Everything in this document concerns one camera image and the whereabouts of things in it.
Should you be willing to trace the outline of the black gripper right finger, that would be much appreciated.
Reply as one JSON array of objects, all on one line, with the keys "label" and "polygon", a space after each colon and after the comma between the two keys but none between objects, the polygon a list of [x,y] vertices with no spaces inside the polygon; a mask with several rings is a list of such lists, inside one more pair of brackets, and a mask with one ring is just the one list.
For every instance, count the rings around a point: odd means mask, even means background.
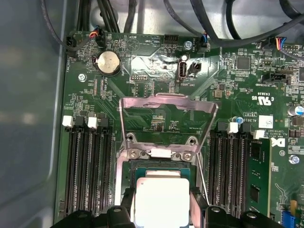
[{"label": "black gripper right finger", "polygon": [[209,206],[199,189],[190,189],[190,221],[195,228],[281,228],[282,225],[255,211],[236,218],[223,208]]}]

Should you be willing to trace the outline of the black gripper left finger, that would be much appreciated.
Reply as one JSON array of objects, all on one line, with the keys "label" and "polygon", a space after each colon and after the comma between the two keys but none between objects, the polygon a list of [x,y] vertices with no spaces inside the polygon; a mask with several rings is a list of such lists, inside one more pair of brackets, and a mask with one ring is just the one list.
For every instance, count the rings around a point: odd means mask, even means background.
[{"label": "black gripper left finger", "polygon": [[78,210],[54,224],[54,228],[134,228],[130,213],[135,188],[127,188],[120,205],[110,207],[95,217],[92,212]]}]

